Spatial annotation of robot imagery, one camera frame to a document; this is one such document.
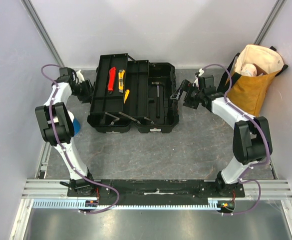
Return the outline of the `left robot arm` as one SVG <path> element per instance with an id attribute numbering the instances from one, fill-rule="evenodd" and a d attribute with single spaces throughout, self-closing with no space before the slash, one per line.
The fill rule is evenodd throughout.
<path id="1" fill-rule="evenodd" d="M 91 102 L 93 86 L 79 70 L 69 67 L 59 67 L 59 77 L 52 79 L 44 73 L 44 68 L 50 66 L 54 64 L 44 65 L 41 73 L 52 81 L 52 92 L 43 105 L 35 108 L 40 133 L 58 151 L 69 171 L 69 183 L 61 181 L 60 184 L 68 187 L 70 196 L 90 197 L 98 193 L 98 188 L 74 144 L 75 118 L 70 117 L 66 103 L 70 96 L 76 96 L 81 103 Z"/>

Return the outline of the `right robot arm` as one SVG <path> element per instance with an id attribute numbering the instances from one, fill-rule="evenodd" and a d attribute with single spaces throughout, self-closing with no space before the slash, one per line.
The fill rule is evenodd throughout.
<path id="1" fill-rule="evenodd" d="M 211 75 L 199 77 L 194 83 L 183 80 L 170 99 L 178 101 L 183 93 L 186 94 L 184 106 L 197 109 L 202 105 L 222 118 L 234 131 L 234 156 L 217 174 L 214 185 L 216 194 L 226 197 L 242 183 L 247 170 L 270 160 L 273 148 L 268 120 L 263 116 L 250 115 L 234 105 L 222 92 L 217 91 Z"/>

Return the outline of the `hammer with metal shaft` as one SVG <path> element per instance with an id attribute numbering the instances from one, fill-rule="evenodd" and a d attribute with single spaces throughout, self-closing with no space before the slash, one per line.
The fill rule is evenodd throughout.
<path id="1" fill-rule="evenodd" d="M 164 87 L 163 82 L 151 82 L 152 85 L 157 87 L 157 98 L 156 98 L 156 118 L 160 118 L 160 86 Z"/>

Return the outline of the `black plastic toolbox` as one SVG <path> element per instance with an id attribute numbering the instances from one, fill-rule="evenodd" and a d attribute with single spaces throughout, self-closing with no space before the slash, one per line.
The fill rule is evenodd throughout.
<path id="1" fill-rule="evenodd" d="M 109 94 L 109 70 L 116 67 L 114 92 Z M 118 90 L 118 72 L 125 70 L 124 92 Z M 157 87 L 160 86 L 160 118 L 156 118 Z M 87 123 L 100 133 L 126 133 L 135 125 L 142 134 L 168 134 L 179 123 L 176 100 L 170 96 L 176 90 L 176 69 L 168 62 L 135 60 L 127 53 L 105 54 L 99 58 L 94 92 Z M 124 103 L 125 90 L 130 93 Z"/>

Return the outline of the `yellow utility knife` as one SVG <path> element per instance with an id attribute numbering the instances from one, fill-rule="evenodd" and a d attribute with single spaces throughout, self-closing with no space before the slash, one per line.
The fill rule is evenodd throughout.
<path id="1" fill-rule="evenodd" d="M 125 70 L 120 69 L 118 72 L 118 90 L 120 93 L 124 92 L 124 74 Z"/>

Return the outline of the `red handled pliers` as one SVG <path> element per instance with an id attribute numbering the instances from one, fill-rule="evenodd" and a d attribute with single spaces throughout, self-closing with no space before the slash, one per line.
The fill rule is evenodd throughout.
<path id="1" fill-rule="evenodd" d="M 112 67 L 109 70 L 109 80 L 107 85 L 107 91 L 111 95 L 114 92 L 114 83 L 116 79 L 116 67 Z"/>

